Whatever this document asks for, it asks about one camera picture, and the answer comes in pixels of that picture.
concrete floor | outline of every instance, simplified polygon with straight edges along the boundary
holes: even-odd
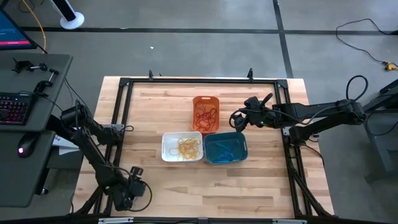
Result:
[[[11,1],[6,11],[20,26],[37,27],[29,14],[16,10]],[[106,75],[285,78],[286,54],[272,0],[70,0],[84,13],[83,27],[99,28],[186,28],[268,30],[270,34],[227,33],[137,33],[133,32],[47,32],[47,50],[74,56],[68,79],[74,89],[95,110],[102,79]],[[279,0],[285,30],[329,30],[330,35],[286,34],[294,78],[303,78],[311,103],[343,99],[347,81],[354,75],[369,79],[367,103],[377,91],[398,78],[398,72],[384,72],[363,52],[353,50],[333,35],[345,22],[371,18],[382,30],[398,29],[394,0]],[[59,16],[49,1],[35,9],[45,27],[58,27]],[[374,30],[364,22],[345,30]],[[40,32],[28,32],[42,43]],[[398,62],[398,37],[344,35],[347,42],[369,50],[376,58]],[[353,83],[350,94],[362,91]],[[70,106],[69,93],[62,90],[58,103]],[[339,126],[320,137],[325,170],[336,215],[342,218],[396,223],[398,179],[367,184],[364,175],[375,169],[373,151],[362,126]],[[1,219],[64,215],[70,209],[77,172],[53,171],[48,179],[50,193],[35,197],[28,208],[0,208]]]

monitor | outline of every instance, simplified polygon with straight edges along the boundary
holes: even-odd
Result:
[[[36,49],[31,40],[17,24],[0,10],[0,50]]]

backlit keyboard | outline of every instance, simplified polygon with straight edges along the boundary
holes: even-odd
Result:
[[[25,125],[32,101],[30,93],[0,93],[0,125]]]

table leg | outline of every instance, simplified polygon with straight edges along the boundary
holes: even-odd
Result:
[[[47,179],[47,176],[48,176],[48,174],[49,174],[49,171],[50,171],[50,169],[47,168],[47,167],[45,167],[45,168],[43,169],[42,174],[40,175],[39,181],[38,181],[37,186],[36,186],[35,194],[37,194],[37,195],[45,195],[45,194],[48,194],[49,190],[47,190],[47,189],[44,188],[44,183],[45,183],[45,180]]]

orange plastic container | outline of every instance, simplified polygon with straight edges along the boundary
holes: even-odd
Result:
[[[220,128],[220,101],[215,96],[196,96],[193,99],[192,129],[203,134]]]

